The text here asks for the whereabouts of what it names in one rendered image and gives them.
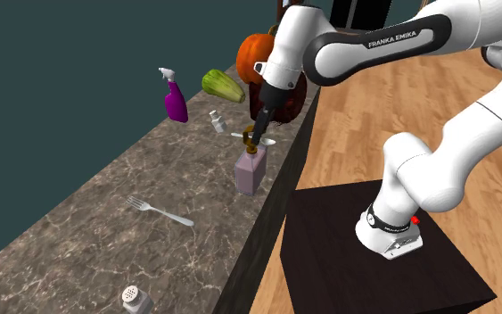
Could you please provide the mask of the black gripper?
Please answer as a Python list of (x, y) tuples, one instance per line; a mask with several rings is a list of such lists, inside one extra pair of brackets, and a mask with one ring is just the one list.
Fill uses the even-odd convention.
[(276, 109), (284, 106), (291, 93), (292, 89), (282, 89), (274, 87), (266, 81), (263, 82), (259, 91), (259, 99), (264, 103), (264, 106), (259, 111), (255, 120), (251, 139), (254, 145), (259, 144), (262, 135), (266, 132), (269, 123), (275, 115)]

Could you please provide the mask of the white flat utensil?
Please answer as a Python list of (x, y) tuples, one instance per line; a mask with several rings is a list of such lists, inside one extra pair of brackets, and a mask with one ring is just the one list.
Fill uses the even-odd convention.
[[(241, 133), (232, 133), (232, 136), (243, 138), (243, 134)], [(259, 141), (262, 145), (274, 145), (276, 140), (262, 137)]]

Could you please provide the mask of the dark red round object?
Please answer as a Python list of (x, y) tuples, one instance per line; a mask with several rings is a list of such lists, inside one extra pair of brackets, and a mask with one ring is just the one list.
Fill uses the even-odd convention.
[[(250, 82), (249, 88), (249, 98), (250, 98), (250, 117), (252, 120), (257, 119), (259, 110), (263, 107), (264, 103), (259, 99), (259, 91), (262, 84), (255, 84)], [(281, 124), (287, 124), (293, 121), (301, 112), (301, 109), (307, 98), (307, 78), (302, 72), (297, 81), (296, 87), (289, 94), (284, 107), (276, 109), (273, 121)]]

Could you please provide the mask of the small white bottle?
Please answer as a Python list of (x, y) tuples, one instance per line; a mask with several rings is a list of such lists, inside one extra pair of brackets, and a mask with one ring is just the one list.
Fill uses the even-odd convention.
[(216, 110), (213, 110), (210, 112), (210, 117), (211, 117), (211, 123), (212, 123), (214, 129), (218, 133), (223, 133), (226, 131), (226, 129), (227, 129), (226, 122), (223, 119), (223, 117), (218, 114), (218, 112)]

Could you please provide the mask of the pink soap dispenser bottle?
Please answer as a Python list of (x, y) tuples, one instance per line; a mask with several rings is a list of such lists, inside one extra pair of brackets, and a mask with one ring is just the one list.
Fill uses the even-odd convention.
[(243, 143), (246, 148), (235, 164), (236, 190), (247, 195), (257, 192), (267, 168), (267, 147), (252, 143), (249, 136), (252, 131), (252, 125), (243, 131)]

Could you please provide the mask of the green squash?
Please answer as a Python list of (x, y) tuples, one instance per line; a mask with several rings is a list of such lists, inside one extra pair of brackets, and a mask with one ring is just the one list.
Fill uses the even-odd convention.
[(211, 69), (202, 77), (202, 90), (234, 103), (243, 103), (243, 89), (224, 71)]

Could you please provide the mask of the orange pumpkin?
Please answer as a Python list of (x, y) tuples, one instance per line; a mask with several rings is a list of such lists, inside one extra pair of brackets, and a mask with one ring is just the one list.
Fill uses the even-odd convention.
[(245, 84), (260, 84), (262, 77), (254, 70), (256, 62), (266, 62), (274, 47), (271, 34), (252, 34), (244, 39), (236, 56), (236, 70)]

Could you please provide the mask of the purple spray bottle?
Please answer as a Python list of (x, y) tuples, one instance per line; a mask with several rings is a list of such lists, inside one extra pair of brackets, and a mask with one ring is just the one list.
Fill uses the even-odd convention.
[(166, 112), (171, 120), (186, 123), (188, 111), (185, 98), (175, 81), (175, 72), (167, 68), (159, 68), (162, 78), (168, 81), (169, 93), (164, 98)]

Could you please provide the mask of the silver fork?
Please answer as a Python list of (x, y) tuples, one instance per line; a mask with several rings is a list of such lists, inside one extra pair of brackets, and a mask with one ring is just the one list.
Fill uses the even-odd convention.
[(186, 219), (186, 218), (183, 218), (183, 217), (179, 217), (178, 215), (175, 215), (175, 214), (172, 214), (172, 213), (168, 213), (166, 211), (163, 211), (163, 210), (159, 210), (157, 208), (154, 208), (152, 207), (148, 202), (144, 202), (142, 200), (139, 200), (137, 198), (135, 198), (134, 196), (129, 196), (126, 200), (126, 203), (134, 208), (136, 208), (137, 210), (139, 211), (156, 211), (170, 219), (173, 219), (185, 226), (189, 226), (189, 227), (193, 227), (194, 226), (194, 222), (190, 219)]

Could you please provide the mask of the black cabinet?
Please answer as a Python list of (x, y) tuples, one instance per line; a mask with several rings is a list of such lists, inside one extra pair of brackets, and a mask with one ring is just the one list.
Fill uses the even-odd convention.
[(390, 7), (391, 0), (333, 0), (330, 23), (344, 29), (382, 29)]

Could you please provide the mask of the dark robot stand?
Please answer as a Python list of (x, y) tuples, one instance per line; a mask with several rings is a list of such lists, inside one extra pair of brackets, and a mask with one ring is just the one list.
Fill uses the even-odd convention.
[(394, 260), (356, 237), (380, 181), (297, 190), (281, 261), (295, 314), (468, 314), (496, 295), (434, 220), (418, 211), (423, 246)]

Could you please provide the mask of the grey shaker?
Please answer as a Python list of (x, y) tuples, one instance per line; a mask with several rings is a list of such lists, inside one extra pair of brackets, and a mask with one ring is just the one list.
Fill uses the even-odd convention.
[(125, 288), (121, 299), (128, 314), (150, 314), (153, 307), (153, 301), (148, 293), (140, 290), (135, 285)]

